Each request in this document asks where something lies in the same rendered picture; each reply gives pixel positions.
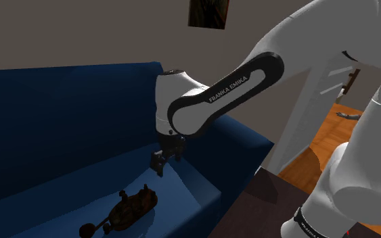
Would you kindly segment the brown telegraph key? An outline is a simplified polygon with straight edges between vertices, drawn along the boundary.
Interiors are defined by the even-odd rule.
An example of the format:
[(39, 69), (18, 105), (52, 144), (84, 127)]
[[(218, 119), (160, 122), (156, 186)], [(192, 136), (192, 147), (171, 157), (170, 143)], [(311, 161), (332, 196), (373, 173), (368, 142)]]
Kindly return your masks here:
[(147, 184), (135, 195), (128, 196), (125, 190), (121, 190), (118, 194), (121, 200), (102, 222), (97, 226), (87, 223), (80, 227), (80, 238), (92, 238), (99, 228), (103, 229), (105, 235), (111, 231), (124, 231), (145, 216), (158, 203), (156, 192), (149, 189)]

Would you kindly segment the dark wall picture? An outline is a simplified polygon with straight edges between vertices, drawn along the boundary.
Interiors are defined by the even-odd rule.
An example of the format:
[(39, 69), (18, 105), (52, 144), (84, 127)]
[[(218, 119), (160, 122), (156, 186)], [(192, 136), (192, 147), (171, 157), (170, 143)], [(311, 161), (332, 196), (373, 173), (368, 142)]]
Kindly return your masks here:
[(189, 0), (190, 27), (224, 30), (229, 0)]

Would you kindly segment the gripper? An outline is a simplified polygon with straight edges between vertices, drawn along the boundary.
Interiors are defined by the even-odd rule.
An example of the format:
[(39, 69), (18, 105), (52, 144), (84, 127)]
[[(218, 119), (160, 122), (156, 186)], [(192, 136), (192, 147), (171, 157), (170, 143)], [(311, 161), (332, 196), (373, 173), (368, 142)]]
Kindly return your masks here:
[(181, 161), (185, 148), (185, 137), (182, 135), (164, 135), (159, 133), (158, 142), (161, 150), (151, 153), (150, 168), (159, 177), (163, 177), (164, 166), (170, 157), (174, 156), (177, 162)]

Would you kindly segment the blue sofa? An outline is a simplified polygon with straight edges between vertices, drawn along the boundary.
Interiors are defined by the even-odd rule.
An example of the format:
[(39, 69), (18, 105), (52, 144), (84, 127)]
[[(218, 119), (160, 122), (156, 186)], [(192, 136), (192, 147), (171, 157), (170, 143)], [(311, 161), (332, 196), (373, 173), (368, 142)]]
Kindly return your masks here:
[(222, 116), (158, 176), (156, 107), (191, 87), (158, 62), (0, 70), (0, 238), (79, 238), (144, 186), (155, 208), (93, 238), (208, 238), (273, 144)]

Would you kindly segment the white door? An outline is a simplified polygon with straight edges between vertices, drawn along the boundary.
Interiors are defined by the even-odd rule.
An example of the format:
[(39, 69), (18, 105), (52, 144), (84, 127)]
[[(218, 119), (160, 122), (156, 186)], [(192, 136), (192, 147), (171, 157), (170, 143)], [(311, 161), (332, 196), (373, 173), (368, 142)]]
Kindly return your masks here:
[(312, 68), (266, 169), (279, 174), (306, 150), (357, 62), (340, 53)]

